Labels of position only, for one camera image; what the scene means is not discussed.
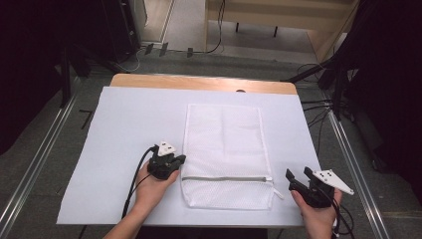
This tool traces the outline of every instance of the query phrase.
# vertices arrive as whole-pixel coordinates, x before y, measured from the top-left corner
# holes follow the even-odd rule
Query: black equipment
[[[295,176],[289,169],[286,171],[286,178],[290,182],[289,190],[300,193],[304,201],[313,208],[331,207],[334,199],[334,188],[315,177],[313,171],[308,167],[305,167],[304,174],[311,180],[309,188],[295,180]]]
[[[295,83],[322,68],[321,89],[335,82],[333,112],[339,118],[343,94],[370,149],[374,168],[397,172],[422,203],[422,87],[420,67],[422,15],[415,1],[361,0],[350,32],[335,54],[302,74]],[[346,72],[356,70],[352,79]]]
[[[158,179],[167,180],[173,171],[179,169],[185,159],[186,156],[183,154],[177,157],[174,157],[174,153],[158,156],[158,150],[155,150],[149,160],[148,172]]]
[[[74,44],[107,61],[123,62],[139,49],[128,0],[77,1]]]

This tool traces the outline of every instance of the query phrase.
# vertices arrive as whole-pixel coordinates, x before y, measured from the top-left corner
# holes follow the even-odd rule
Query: floor
[[[183,18],[177,16],[177,9],[183,9],[183,4],[186,2],[188,1],[175,0],[174,2],[163,40],[169,43],[169,50],[188,47],[200,49],[201,47],[198,40],[202,36],[201,33],[195,31],[189,33],[182,29],[183,24],[180,26],[180,21],[182,23],[186,21],[183,22]],[[192,6],[196,6],[200,1],[194,2]],[[191,19],[199,18],[195,14],[190,17]],[[266,32],[273,31],[271,28],[264,29],[257,26],[244,28],[241,25],[242,35],[239,35],[233,33],[232,24],[224,23],[223,26],[224,41],[219,51],[214,54],[195,54],[187,58],[185,53],[167,51],[165,56],[160,57],[160,46],[156,44],[155,47],[158,49],[153,50],[149,55],[144,55],[141,51],[121,65],[129,70],[137,68],[133,71],[135,74],[179,74],[283,81],[311,67],[303,66],[303,64],[316,63],[310,43],[302,30],[279,29],[278,37],[270,39],[265,36]],[[214,36],[212,34],[210,32],[211,47],[218,39],[218,32],[214,32]],[[277,44],[278,41],[282,41],[283,46]],[[90,119],[86,112],[95,110],[103,86],[107,86],[112,77],[112,73],[108,70],[92,64],[93,71],[90,77],[77,79],[79,84],[75,84],[74,88],[77,94],[69,108],[66,120],[61,125],[61,131],[57,134],[53,145],[44,155],[44,164],[31,185],[32,190],[22,198],[25,203],[22,208],[18,208],[20,213],[15,218],[14,224],[8,228],[10,231],[7,238],[100,238],[111,229],[111,226],[88,226],[86,230],[83,230],[83,225],[56,225],[63,194],[89,131],[90,126],[84,126],[87,119],[88,122]],[[302,101],[325,99],[326,95],[318,89],[316,80],[316,77],[311,76],[296,84]],[[26,128],[13,147],[0,155],[1,208],[7,207],[9,199],[35,158],[34,155],[59,112],[60,99],[61,94],[57,93]],[[306,111],[307,121],[312,121],[322,113],[323,109]],[[310,127],[311,136],[318,150],[319,162],[322,168],[332,168],[350,187],[356,188],[353,174],[350,173],[345,159],[344,149],[338,139],[336,125],[334,118],[327,117],[324,121]],[[383,234],[382,237],[377,236],[369,220],[370,210],[362,205],[367,198],[364,194],[357,193],[354,196],[345,196],[342,202],[353,216],[355,237],[418,238],[422,235],[420,227],[422,207],[414,197],[410,186],[396,174],[381,174],[374,171],[370,162],[370,153],[362,142],[356,125],[347,118],[342,118],[340,125],[346,132],[347,142],[350,143],[353,155],[364,175],[365,184],[370,189],[370,196],[382,215],[383,225],[387,231],[387,234]],[[269,229],[269,239],[306,238],[303,228],[288,228],[281,234],[280,232],[279,228]]]
[[[162,43],[174,0],[144,0],[147,20],[141,36],[142,42]]]

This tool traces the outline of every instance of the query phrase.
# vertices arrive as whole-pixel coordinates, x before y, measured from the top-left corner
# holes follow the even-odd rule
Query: hand
[[[308,236],[312,239],[329,239],[332,234],[332,225],[336,218],[334,208],[313,208],[307,205],[302,198],[301,194],[297,191],[292,190],[293,199],[301,209],[302,217],[305,221],[305,227],[307,228]],[[341,191],[335,189],[334,199],[340,205]]]
[[[152,209],[158,204],[165,190],[173,183],[179,171],[171,173],[167,180],[158,180],[147,172],[149,161],[142,167],[137,174],[136,184],[144,180],[136,188],[136,201],[127,215],[117,223],[105,236],[108,238],[134,238]]]
[[[149,161],[139,171],[136,184],[145,176],[148,176],[148,164]],[[146,177],[136,188],[136,201],[133,208],[136,209],[141,207],[143,209],[148,209],[148,212],[150,212],[161,200],[167,187],[177,179],[178,174],[179,170],[175,170],[167,180],[159,180],[152,175]]]

